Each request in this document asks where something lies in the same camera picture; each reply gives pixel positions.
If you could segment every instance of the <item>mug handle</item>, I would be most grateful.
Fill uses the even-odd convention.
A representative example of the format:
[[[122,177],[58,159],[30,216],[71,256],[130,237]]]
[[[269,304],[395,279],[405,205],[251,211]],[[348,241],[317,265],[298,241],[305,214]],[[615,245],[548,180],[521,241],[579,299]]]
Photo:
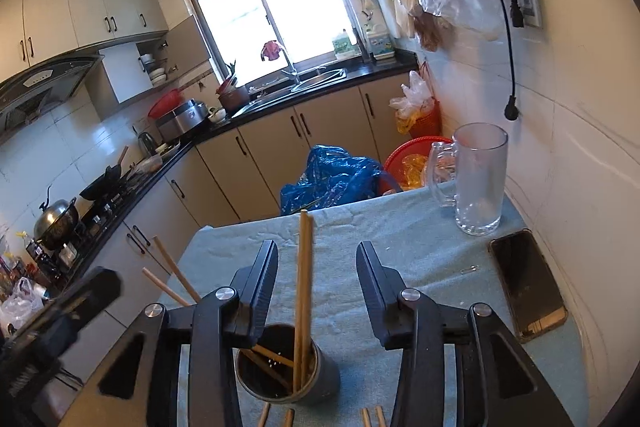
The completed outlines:
[[[442,158],[450,157],[455,159],[456,147],[453,143],[434,142],[431,145],[431,152],[429,153],[429,160],[427,162],[427,182],[429,190],[433,197],[440,206],[455,206],[456,198],[454,196],[447,196],[438,185],[436,181],[436,165],[438,160]]]

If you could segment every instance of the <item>kettle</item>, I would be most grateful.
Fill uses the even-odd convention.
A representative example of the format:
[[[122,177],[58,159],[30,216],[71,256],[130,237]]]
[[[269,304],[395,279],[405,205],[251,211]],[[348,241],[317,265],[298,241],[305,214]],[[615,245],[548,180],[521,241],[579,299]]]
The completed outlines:
[[[140,152],[145,158],[151,158],[156,154],[156,149],[159,145],[153,136],[147,131],[143,131],[138,135],[138,147],[140,147]]]

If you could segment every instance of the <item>range hood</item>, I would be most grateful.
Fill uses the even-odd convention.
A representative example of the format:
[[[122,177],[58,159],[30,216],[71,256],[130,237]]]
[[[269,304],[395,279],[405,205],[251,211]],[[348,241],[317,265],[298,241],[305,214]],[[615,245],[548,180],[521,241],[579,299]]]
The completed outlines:
[[[55,58],[0,84],[0,142],[66,102],[101,60],[100,55]]]

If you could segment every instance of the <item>red plastic basket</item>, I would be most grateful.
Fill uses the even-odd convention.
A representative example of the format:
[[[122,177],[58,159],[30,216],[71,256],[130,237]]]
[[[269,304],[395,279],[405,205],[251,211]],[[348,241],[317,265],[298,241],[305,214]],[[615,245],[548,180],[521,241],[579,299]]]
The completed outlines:
[[[419,138],[415,138],[402,144],[391,153],[391,156],[386,159],[385,171],[391,174],[399,184],[404,184],[404,166],[402,165],[402,159],[410,154],[422,154],[423,156],[429,157],[431,145],[434,142],[453,143],[452,140],[445,138],[444,136],[421,136]],[[390,188],[391,187],[384,180],[380,180],[380,183],[378,184],[378,193],[384,194],[384,192]]]

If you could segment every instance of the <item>wooden chopstick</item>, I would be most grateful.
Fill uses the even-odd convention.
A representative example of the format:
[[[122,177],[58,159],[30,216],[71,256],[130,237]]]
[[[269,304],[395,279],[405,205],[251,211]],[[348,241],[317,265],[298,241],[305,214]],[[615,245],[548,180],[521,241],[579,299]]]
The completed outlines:
[[[298,245],[298,273],[296,278],[296,323],[293,344],[293,392],[299,391],[306,380],[311,324],[311,225],[308,212],[300,211],[300,244]]]
[[[275,362],[280,362],[286,365],[287,367],[293,367],[292,360],[286,359],[282,355],[274,353],[271,349],[267,349],[266,347],[263,347],[260,344],[255,344],[255,346],[252,347],[251,350],[255,351],[256,353],[260,353],[261,355],[264,355],[265,357],[268,357],[271,360],[274,360]]]
[[[182,306],[191,306],[189,302],[187,302],[185,299],[180,297],[176,292],[174,292],[171,288],[169,288],[169,286],[167,286],[161,280],[159,280],[158,277],[156,277],[151,272],[149,272],[148,269],[143,268],[142,273],[145,274],[153,284],[158,286],[164,293],[169,295],[178,304],[181,304]]]
[[[381,405],[376,406],[376,416],[378,417],[378,427],[386,427],[385,412]]]
[[[269,409],[271,409],[271,403],[265,402],[262,407],[262,414],[260,415],[260,419],[258,420],[258,427],[264,427],[267,423],[267,418],[269,417]]]
[[[162,241],[160,241],[160,238],[157,235],[153,237],[153,242],[155,243],[156,248],[158,248],[158,250],[162,254],[162,257],[164,258],[166,263],[169,265],[169,268],[171,268],[172,272],[174,272],[175,276],[178,278],[178,281],[180,281],[182,286],[184,286],[184,289],[187,290],[187,293],[191,295],[191,298],[194,301],[200,302],[202,300],[200,298],[200,295],[198,294],[198,292],[196,292],[193,286],[191,286],[190,282],[187,280],[187,277],[185,277],[184,274],[180,271],[180,269],[178,268],[178,265],[175,264],[174,258],[171,257],[169,253],[166,251],[166,248],[164,247],[164,245],[162,244]]]
[[[241,349],[240,350],[244,356],[246,356],[249,360],[251,360],[255,365],[257,365],[261,370],[263,370],[267,375],[269,375],[273,380],[277,381],[281,386],[283,386],[287,391],[291,391],[291,384],[279,373],[274,371],[268,363],[266,363],[260,356],[256,355],[251,349]]]
[[[287,413],[284,415],[283,427],[292,427],[293,418],[296,416],[296,412],[293,409],[287,409]]]

